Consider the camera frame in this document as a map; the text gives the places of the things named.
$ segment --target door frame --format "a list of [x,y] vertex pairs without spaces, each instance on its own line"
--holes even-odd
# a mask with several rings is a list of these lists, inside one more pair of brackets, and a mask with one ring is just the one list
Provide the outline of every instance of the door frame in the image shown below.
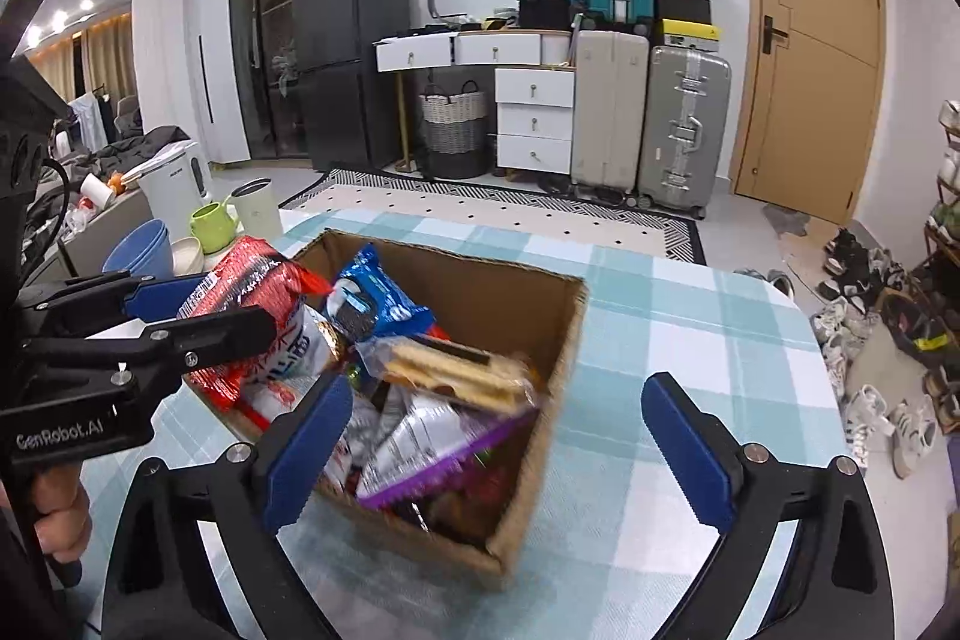
[[[740,177],[743,169],[743,154],[747,146],[747,135],[750,133],[750,122],[754,114],[755,91],[757,90],[757,68],[760,66],[760,17],[762,14],[761,0],[750,0],[750,20],[747,39],[747,62],[743,76],[743,95],[740,100],[740,115],[736,124],[736,140],[733,143],[728,177],[731,181],[731,193],[738,194]],[[860,189],[867,173],[867,162],[874,148],[875,133],[877,133],[877,118],[880,115],[880,100],[883,95],[883,78],[887,65],[887,0],[880,0],[880,53],[877,57],[877,87],[874,95],[874,111],[870,122],[870,138],[859,162],[860,172],[853,189],[853,198],[847,207],[845,221],[853,216],[856,203],[860,199]]]

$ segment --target desk leg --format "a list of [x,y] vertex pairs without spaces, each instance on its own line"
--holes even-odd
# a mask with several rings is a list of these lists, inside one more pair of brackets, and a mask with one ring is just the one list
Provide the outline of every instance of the desk leg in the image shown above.
[[400,121],[400,146],[403,149],[403,160],[397,164],[398,172],[410,171],[410,138],[407,135],[407,102],[403,95],[403,73],[395,71],[397,75],[397,119]]

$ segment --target wooden door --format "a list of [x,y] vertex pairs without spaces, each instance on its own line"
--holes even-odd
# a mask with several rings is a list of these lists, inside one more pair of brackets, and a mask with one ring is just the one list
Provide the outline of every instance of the wooden door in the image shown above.
[[881,0],[760,0],[757,77],[736,191],[846,223],[867,166]]

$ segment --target blue bowl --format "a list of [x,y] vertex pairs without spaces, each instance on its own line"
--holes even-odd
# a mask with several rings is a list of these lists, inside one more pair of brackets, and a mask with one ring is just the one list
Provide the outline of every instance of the blue bowl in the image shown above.
[[148,220],[123,237],[104,262],[104,272],[128,269],[131,274],[152,274],[157,280],[174,276],[170,232],[162,220]]

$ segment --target silver suitcase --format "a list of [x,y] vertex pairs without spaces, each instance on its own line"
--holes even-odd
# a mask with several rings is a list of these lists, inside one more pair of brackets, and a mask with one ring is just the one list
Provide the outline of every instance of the silver suitcase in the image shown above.
[[654,47],[637,194],[702,218],[730,101],[730,65],[711,52]]
[[577,88],[570,178],[577,185],[634,189],[650,43],[614,31],[577,35]]

